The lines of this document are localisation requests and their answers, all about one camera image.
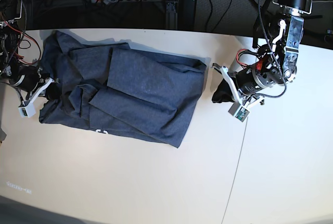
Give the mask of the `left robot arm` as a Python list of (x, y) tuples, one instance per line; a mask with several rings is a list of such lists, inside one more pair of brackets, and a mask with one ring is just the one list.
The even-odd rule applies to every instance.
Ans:
[(284, 87), (282, 97), (297, 73), (299, 45), (304, 32), (303, 14), (312, 11), (312, 0), (258, 0), (258, 16), (253, 26), (252, 50), (236, 54), (239, 72), (213, 64), (223, 80), (212, 96), (213, 103), (232, 102), (247, 106), (262, 103), (269, 95), (262, 90)]

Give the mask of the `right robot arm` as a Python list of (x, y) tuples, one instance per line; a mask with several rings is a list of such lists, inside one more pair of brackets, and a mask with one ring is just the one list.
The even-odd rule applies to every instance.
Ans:
[[(51, 100), (61, 95), (58, 81), (40, 67), (42, 50), (27, 34), (27, 19), (24, 0), (1, 0), (1, 85), (13, 88), (23, 107), (32, 104), (34, 96)], [(36, 44), (37, 60), (27, 62), (19, 55), (24, 41)]]

